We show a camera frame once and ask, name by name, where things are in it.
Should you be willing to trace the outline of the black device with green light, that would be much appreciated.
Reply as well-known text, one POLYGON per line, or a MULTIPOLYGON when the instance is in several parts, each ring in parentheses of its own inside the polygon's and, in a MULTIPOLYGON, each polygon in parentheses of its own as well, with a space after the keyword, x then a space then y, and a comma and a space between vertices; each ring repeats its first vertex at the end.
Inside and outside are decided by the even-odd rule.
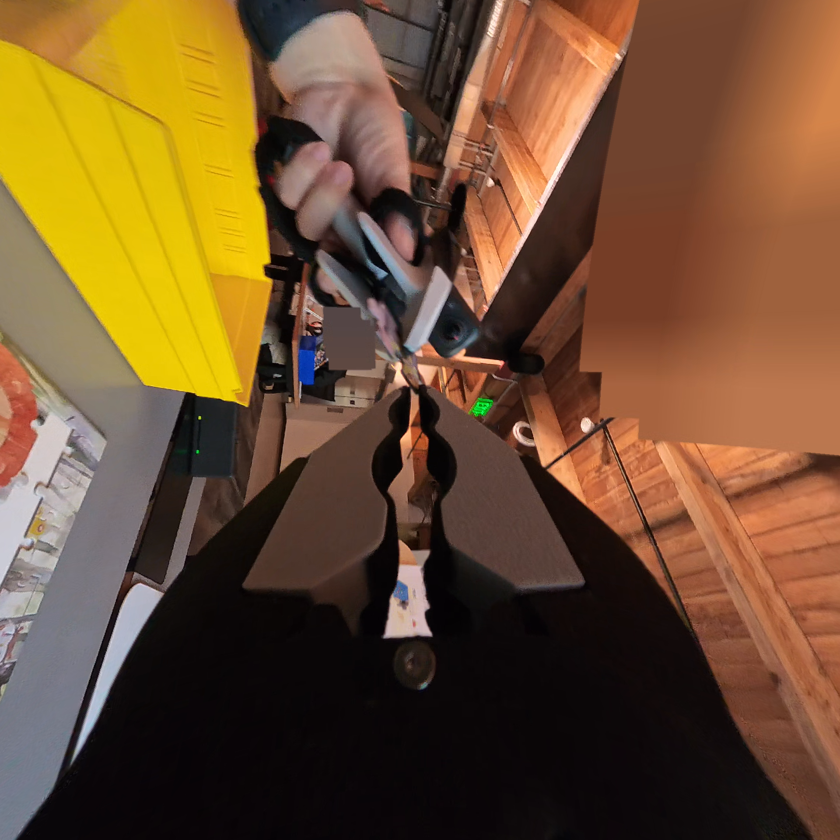
POLYGON ((238 404, 186 393, 175 424, 168 470, 228 479, 235 474, 238 404))

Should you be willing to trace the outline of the yellow plastic bin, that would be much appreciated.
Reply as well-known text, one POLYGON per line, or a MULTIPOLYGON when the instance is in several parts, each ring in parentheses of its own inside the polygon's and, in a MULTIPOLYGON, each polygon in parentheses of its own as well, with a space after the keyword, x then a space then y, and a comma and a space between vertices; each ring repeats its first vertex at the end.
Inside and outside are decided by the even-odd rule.
POLYGON ((1 172, 145 385, 249 403, 270 298, 232 2, 2 2, 1 172))

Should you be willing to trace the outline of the partly assembled jigsaw puzzle board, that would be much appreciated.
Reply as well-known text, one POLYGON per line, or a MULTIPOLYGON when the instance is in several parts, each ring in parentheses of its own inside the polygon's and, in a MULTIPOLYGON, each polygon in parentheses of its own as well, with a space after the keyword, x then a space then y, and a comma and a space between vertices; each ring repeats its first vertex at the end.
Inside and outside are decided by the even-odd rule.
POLYGON ((106 438, 1 337, 1 694, 56 571, 106 438))

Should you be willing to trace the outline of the white stand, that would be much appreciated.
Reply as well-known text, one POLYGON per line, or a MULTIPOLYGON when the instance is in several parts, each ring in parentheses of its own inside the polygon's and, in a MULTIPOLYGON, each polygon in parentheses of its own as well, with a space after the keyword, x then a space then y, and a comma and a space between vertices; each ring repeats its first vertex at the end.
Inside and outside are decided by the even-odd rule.
POLYGON ((160 587, 143 576, 133 575, 129 579, 128 589, 108 625, 91 686, 80 710, 80 726, 70 748, 70 763, 88 740, 124 660, 162 596, 160 587))

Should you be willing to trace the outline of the person's left hand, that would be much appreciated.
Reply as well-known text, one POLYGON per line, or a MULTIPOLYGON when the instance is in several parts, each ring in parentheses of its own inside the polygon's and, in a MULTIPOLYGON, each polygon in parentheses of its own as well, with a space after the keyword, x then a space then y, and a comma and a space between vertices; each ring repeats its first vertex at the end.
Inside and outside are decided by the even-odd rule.
POLYGON ((350 11, 315 17, 270 64, 286 116, 321 139, 280 168, 275 191, 299 234, 323 240, 346 198, 369 207, 388 188, 408 193, 411 166, 402 111, 374 42, 350 11))

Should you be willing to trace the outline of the person's left forearm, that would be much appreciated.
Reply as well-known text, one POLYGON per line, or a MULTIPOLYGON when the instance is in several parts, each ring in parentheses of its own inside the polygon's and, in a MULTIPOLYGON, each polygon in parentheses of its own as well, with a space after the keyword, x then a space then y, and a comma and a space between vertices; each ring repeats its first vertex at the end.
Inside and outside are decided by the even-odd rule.
POLYGON ((326 14, 361 11, 354 1, 236 1, 239 22, 255 53, 276 60, 288 40, 326 14))

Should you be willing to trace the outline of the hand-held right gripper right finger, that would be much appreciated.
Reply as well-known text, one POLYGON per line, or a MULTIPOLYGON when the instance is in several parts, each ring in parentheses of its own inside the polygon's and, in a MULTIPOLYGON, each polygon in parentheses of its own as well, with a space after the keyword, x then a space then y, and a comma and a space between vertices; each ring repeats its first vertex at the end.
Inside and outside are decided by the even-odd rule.
POLYGON ((580 590, 583 573, 517 453, 436 390, 418 400, 437 483, 427 619, 478 621, 521 596, 580 590))

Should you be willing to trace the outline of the small colourful jigsaw piece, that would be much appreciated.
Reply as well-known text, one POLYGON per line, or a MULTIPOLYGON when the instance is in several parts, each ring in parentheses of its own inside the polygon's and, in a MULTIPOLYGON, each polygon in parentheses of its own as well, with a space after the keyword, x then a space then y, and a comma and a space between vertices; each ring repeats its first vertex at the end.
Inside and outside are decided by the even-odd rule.
POLYGON ((372 297, 365 302, 366 311, 376 325, 376 333, 382 342, 387 356, 393 362, 399 362, 402 368, 402 377, 406 385, 413 392, 419 393, 421 385, 424 384, 418 372, 417 358, 414 353, 406 349, 403 344, 397 321, 391 310, 382 301, 372 297))

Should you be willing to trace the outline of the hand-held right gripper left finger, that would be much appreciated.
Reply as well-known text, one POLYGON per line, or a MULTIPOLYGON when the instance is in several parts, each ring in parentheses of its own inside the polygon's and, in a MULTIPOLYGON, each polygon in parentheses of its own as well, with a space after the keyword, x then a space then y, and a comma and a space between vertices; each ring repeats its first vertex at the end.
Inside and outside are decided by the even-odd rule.
POLYGON ((336 606, 346 621, 387 619, 399 564, 389 489, 411 402, 408 387, 394 391, 293 464, 298 476, 245 591, 336 606))

